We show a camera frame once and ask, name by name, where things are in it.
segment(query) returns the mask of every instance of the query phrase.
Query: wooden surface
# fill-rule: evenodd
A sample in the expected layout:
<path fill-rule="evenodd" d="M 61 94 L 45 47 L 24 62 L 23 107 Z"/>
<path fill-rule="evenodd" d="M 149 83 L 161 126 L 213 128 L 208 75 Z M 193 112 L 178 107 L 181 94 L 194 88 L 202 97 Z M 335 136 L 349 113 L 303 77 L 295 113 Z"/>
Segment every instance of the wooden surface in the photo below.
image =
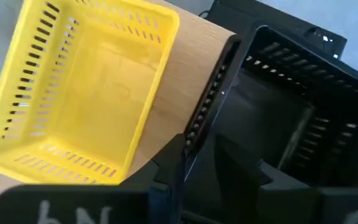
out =
<path fill-rule="evenodd" d="M 129 174 L 141 168 L 176 133 L 184 130 L 227 38 L 232 34 L 162 0 L 174 9 L 180 28 Z M 0 193 L 16 180 L 0 175 Z"/>

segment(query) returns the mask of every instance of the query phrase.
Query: black container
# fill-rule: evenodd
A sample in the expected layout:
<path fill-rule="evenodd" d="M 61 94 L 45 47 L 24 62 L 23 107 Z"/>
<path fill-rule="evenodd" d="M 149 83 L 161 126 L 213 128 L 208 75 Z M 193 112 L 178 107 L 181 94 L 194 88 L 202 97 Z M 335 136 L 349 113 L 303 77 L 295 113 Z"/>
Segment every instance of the black container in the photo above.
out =
<path fill-rule="evenodd" d="M 310 186 L 357 187 L 358 71 L 257 24 L 228 40 L 185 132 L 190 158 L 222 134 Z"/>

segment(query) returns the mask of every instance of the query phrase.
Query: yellow plastic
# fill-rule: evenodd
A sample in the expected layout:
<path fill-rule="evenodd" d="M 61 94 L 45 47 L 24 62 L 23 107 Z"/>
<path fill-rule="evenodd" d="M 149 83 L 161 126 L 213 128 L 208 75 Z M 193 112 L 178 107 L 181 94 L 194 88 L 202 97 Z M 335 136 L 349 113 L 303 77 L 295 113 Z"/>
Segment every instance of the yellow plastic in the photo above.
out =
<path fill-rule="evenodd" d="M 139 0 L 26 0 L 0 77 L 0 173 L 125 179 L 179 26 Z"/>

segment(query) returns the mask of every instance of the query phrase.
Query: wooden board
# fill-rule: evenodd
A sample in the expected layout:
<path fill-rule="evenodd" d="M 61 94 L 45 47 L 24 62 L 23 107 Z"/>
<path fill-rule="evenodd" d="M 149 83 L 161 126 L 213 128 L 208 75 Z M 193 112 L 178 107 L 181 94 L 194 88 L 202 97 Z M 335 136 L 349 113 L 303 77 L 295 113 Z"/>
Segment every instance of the wooden board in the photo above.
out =
<path fill-rule="evenodd" d="M 183 132 L 224 43 L 232 34 L 162 0 L 150 2 L 174 9 L 180 16 L 180 28 L 129 175 L 176 133 Z M 0 193 L 18 184 L 0 174 Z"/>

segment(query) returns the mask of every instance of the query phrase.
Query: black basket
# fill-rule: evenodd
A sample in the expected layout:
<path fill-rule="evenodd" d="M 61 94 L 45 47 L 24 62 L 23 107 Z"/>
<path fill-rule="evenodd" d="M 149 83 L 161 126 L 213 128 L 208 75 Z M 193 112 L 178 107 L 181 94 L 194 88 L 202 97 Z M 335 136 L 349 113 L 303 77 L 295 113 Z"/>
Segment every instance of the black basket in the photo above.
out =
<path fill-rule="evenodd" d="M 219 133 L 311 186 L 358 186 L 358 71 L 257 24 L 228 40 L 185 132 L 190 155 Z"/>

